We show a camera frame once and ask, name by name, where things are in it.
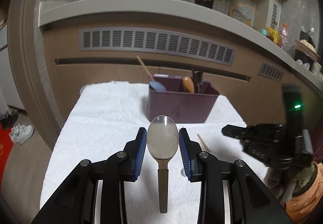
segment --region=white tablecloth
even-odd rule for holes
[[[122,150],[127,141],[134,140],[139,127],[148,129],[147,100],[147,84],[115,82],[86,86],[57,139],[45,175],[40,207],[82,159],[92,162],[105,160]],[[185,127],[193,141],[199,142],[197,134],[200,134],[212,154],[220,160],[246,161],[263,179],[267,168],[243,153],[238,140],[222,135],[221,129],[227,124],[246,126],[227,98],[219,96],[204,124],[177,124],[177,127]],[[138,180],[135,183],[125,182],[128,223],[197,222],[201,184],[190,183],[182,176],[179,149],[168,168],[168,213],[160,214],[158,164],[146,148]],[[99,186],[96,223],[100,222],[100,196]]]

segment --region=white shoe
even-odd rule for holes
[[[11,130],[10,138],[14,144],[19,142],[19,144],[23,144],[27,139],[31,137],[34,133],[35,128],[32,125],[25,126],[25,125],[17,125],[13,127]]]

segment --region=plastic bottle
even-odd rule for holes
[[[277,45],[283,49],[284,51],[286,50],[286,46],[287,46],[287,24],[283,24],[282,29],[279,32],[279,39],[277,42]]]

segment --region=wooden floor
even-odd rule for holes
[[[19,114],[17,123],[31,124],[23,113]],[[4,169],[1,193],[22,224],[30,224],[39,211],[40,194],[51,154],[36,129],[25,143],[12,147]]]

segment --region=red mat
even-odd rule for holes
[[[0,125],[0,188],[4,167],[8,160],[12,146],[14,145],[9,137],[10,132],[11,129],[2,130],[2,127]]]

